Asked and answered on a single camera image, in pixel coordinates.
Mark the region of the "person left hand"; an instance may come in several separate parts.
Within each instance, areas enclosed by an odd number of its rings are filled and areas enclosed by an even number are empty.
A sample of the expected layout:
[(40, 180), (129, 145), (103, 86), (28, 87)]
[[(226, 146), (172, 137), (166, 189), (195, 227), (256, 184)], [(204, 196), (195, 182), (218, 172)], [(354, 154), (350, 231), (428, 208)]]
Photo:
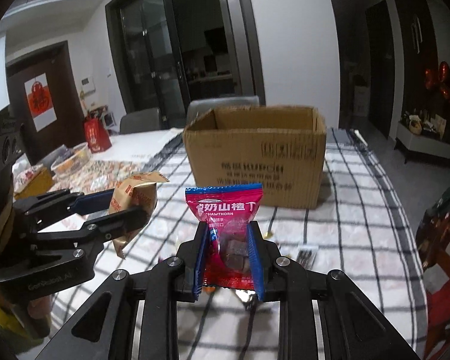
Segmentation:
[(53, 308), (53, 296), (47, 295), (38, 299), (29, 301), (27, 305), (27, 312), (34, 320), (41, 320), (50, 315)]

